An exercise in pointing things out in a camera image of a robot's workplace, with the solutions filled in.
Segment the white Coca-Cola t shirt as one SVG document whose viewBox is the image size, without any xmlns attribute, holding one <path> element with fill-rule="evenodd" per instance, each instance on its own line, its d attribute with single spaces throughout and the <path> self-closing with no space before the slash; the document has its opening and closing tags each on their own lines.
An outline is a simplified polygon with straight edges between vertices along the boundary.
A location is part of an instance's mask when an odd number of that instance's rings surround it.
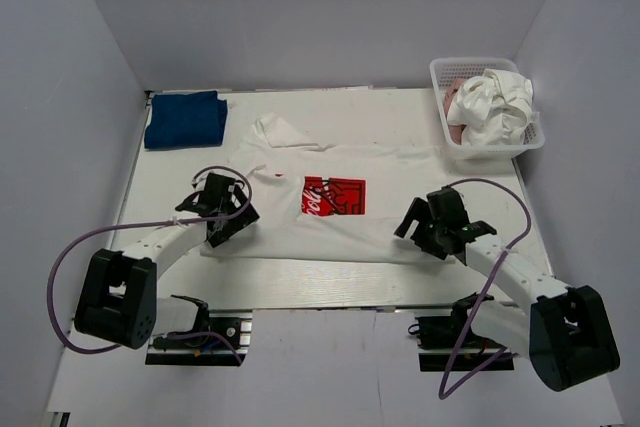
<svg viewBox="0 0 640 427">
<path fill-rule="evenodd" d="M 321 145 L 274 114 L 258 118 L 231 157 L 248 179 L 257 222 L 212 258 L 416 264 L 432 261 L 395 236 L 416 197 L 447 184 L 435 146 Z"/>
</svg>

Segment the pink printed t shirt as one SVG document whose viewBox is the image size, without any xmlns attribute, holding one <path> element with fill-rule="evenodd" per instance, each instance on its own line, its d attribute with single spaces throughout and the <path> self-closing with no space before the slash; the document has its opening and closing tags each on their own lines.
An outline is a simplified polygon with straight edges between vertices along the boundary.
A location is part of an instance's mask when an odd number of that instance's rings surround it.
<svg viewBox="0 0 640 427">
<path fill-rule="evenodd" d="M 448 87 L 444 98 L 443 98 L 443 110 L 444 110 L 444 114 L 445 114 L 445 120 L 448 120 L 448 114 L 450 111 L 450 107 L 452 105 L 452 102 L 458 92 L 458 90 L 462 87 L 462 85 L 466 82 L 465 78 L 456 78 L 451 85 Z M 466 128 L 465 125 L 451 125 L 450 123 L 447 123 L 448 125 L 448 129 L 449 129 L 449 134 L 451 136 L 452 141 L 457 144 L 460 145 L 462 142 L 462 134 Z"/>
</svg>

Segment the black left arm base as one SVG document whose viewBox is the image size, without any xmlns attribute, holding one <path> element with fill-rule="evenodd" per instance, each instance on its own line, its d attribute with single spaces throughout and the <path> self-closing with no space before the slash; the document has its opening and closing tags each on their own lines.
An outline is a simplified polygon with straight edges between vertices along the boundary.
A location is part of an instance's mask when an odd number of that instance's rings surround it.
<svg viewBox="0 0 640 427">
<path fill-rule="evenodd" d="M 239 367 L 248 353 L 253 315 L 250 311 L 210 311 L 204 334 L 153 337 L 146 350 L 148 366 Z"/>
</svg>

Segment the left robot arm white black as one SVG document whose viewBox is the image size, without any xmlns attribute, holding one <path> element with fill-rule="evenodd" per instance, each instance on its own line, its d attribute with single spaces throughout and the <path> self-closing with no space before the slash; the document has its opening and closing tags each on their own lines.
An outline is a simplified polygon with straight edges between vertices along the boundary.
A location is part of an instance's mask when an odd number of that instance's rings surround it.
<svg viewBox="0 0 640 427">
<path fill-rule="evenodd" d="M 183 340 L 209 334 L 208 304 L 185 295 L 160 298 L 158 280 L 189 251 L 222 245 L 257 222 L 259 214 L 251 205 L 248 179 L 233 169 L 205 169 L 192 187 L 173 218 L 116 227 L 149 228 L 146 237 L 93 254 L 74 315 L 78 332 L 131 349 L 156 336 Z"/>
</svg>

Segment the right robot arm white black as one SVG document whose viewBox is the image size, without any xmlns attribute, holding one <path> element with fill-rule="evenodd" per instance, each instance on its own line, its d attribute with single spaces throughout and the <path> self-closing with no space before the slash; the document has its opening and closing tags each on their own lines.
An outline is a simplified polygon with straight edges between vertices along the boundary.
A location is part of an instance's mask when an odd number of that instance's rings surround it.
<svg viewBox="0 0 640 427">
<path fill-rule="evenodd" d="M 522 357 L 546 387 L 561 392 L 619 368 L 600 294 L 538 271 L 515 252 L 514 241 L 471 221 L 454 184 L 415 198 L 394 234 L 486 279 L 479 292 L 454 302 L 449 315 L 419 317 L 408 329 L 422 350 L 449 352 L 445 377 L 463 366 L 475 375 Z"/>
</svg>

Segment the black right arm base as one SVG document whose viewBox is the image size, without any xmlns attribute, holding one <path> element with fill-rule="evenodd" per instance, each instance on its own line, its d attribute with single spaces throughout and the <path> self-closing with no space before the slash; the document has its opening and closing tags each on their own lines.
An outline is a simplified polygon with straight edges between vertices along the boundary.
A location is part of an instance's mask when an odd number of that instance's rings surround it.
<svg viewBox="0 0 640 427">
<path fill-rule="evenodd" d="M 443 373 L 458 338 L 458 331 L 450 316 L 417 317 L 407 333 L 417 341 L 419 368 L 425 373 Z M 470 372 L 502 346 L 469 332 L 455 357 L 453 372 Z"/>
</svg>

